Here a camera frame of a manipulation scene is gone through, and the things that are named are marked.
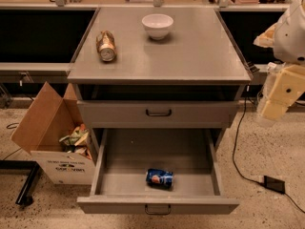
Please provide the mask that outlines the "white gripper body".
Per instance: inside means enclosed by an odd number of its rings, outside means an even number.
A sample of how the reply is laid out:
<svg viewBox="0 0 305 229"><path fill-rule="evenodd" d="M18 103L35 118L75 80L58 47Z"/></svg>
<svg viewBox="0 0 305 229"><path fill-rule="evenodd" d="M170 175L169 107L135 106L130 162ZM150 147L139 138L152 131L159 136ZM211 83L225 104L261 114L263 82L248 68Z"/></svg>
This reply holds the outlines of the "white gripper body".
<svg viewBox="0 0 305 229"><path fill-rule="evenodd" d="M305 67L291 65L277 75L269 100L280 106L290 107L305 92Z"/></svg>

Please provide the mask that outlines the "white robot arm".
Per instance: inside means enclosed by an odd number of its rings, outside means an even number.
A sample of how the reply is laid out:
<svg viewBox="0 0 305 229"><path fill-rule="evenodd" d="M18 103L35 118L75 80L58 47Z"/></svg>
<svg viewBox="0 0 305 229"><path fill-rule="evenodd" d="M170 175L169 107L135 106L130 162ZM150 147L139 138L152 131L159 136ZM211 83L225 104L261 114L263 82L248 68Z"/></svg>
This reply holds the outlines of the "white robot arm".
<svg viewBox="0 0 305 229"><path fill-rule="evenodd" d="M305 0L294 0L278 21L261 33L254 44L272 48L282 64L268 65L257 121L272 126L305 93Z"/></svg>

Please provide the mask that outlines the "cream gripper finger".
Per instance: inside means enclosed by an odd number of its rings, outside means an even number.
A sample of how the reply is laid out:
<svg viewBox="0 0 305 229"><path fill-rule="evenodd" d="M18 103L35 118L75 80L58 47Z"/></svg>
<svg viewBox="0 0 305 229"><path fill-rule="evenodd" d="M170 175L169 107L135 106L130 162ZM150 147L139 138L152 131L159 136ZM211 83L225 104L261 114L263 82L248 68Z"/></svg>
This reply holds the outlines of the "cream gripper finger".
<svg viewBox="0 0 305 229"><path fill-rule="evenodd" d="M278 120L287 112L287 110L288 107L286 105L267 100L260 115L265 119Z"/></svg>

